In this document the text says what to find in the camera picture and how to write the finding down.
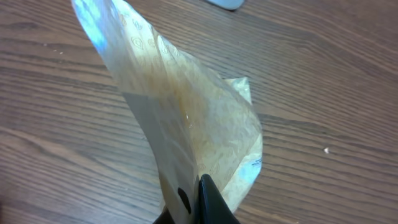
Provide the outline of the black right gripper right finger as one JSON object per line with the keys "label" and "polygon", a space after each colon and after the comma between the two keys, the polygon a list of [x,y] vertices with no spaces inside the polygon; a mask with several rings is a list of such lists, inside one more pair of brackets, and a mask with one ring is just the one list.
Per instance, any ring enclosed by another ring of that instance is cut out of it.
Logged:
{"label": "black right gripper right finger", "polygon": [[240,224],[208,174],[199,183],[199,217],[200,224]]}

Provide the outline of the beige snack bag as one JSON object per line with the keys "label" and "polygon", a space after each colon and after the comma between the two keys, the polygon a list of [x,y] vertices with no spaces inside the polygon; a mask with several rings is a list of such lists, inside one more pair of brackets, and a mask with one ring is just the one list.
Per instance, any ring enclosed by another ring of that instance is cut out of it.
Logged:
{"label": "beige snack bag", "polygon": [[221,78],[126,1],[72,6],[145,134],[171,223],[200,222],[203,174],[233,213],[262,166],[262,128],[247,78]]}

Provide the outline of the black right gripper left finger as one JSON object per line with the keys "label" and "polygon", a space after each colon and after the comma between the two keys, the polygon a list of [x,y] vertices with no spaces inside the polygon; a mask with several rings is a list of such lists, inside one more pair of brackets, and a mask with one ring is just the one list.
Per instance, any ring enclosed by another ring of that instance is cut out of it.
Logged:
{"label": "black right gripper left finger", "polygon": [[165,208],[153,224],[171,224],[171,214],[168,208]]}

